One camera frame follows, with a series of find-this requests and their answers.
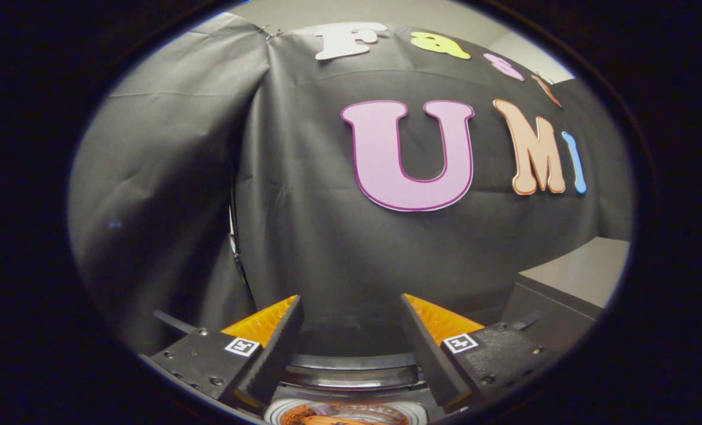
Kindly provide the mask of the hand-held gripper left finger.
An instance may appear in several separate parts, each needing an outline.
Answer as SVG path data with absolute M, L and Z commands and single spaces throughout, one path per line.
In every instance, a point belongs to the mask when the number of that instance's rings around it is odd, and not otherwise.
M 303 322 L 302 298 L 293 295 L 220 331 L 182 323 L 184 336 L 144 359 L 207 399 L 262 414 L 295 352 Z

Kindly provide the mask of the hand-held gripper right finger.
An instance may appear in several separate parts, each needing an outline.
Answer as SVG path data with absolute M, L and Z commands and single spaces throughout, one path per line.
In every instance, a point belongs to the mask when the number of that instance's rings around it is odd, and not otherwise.
M 555 352 L 523 325 L 481 325 L 404 293 L 400 321 L 437 406 L 446 413 L 494 403 L 537 378 Z

